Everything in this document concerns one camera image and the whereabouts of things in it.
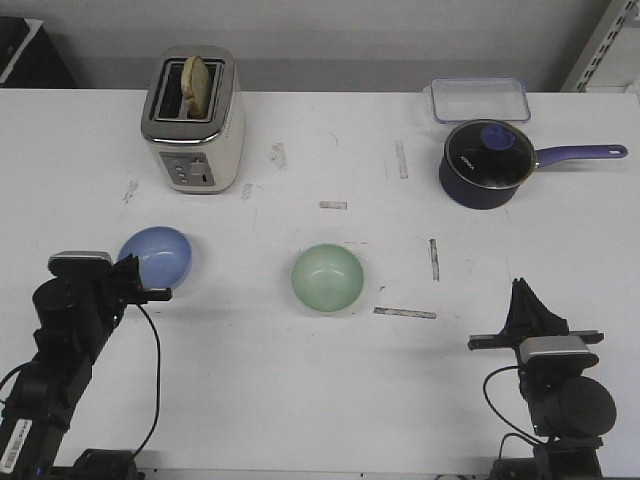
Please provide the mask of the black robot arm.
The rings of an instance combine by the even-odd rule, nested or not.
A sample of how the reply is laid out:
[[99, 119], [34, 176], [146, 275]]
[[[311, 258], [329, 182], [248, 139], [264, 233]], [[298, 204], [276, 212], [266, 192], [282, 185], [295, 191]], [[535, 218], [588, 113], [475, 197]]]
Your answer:
[[549, 311], [524, 279], [512, 283], [509, 311], [497, 334], [472, 335], [470, 350], [508, 348], [512, 370], [527, 404], [532, 433], [513, 426], [510, 436], [532, 447], [529, 458], [497, 456], [492, 479], [599, 479], [602, 437], [615, 425], [610, 392], [584, 376], [599, 358], [591, 346], [603, 341], [597, 330], [573, 331]]
[[168, 301], [168, 288], [147, 289], [139, 260], [113, 262], [106, 252], [63, 251], [50, 257], [52, 279], [32, 301], [40, 321], [33, 359], [11, 370], [1, 411], [4, 479], [142, 479], [131, 450], [87, 449], [67, 467], [55, 463], [93, 366], [126, 308]]

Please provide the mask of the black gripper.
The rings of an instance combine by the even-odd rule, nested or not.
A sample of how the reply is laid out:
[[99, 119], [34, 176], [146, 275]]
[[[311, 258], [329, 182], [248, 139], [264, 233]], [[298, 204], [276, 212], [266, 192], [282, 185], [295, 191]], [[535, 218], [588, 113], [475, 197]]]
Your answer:
[[103, 306], [113, 320], [121, 320], [129, 305], [144, 305], [149, 302], [167, 302], [172, 299], [170, 288], [143, 286], [139, 257], [128, 254], [118, 260], [111, 274], [104, 280]]
[[[530, 336], [520, 336], [523, 327]], [[514, 279], [512, 282], [509, 310], [500, 333], [471, 335], [467, 346], [470, 350], [567, 350], [604, 340], [604, 334], [597, 330], [569, 332], [567, 320], [551, 312], [524, 278]]]

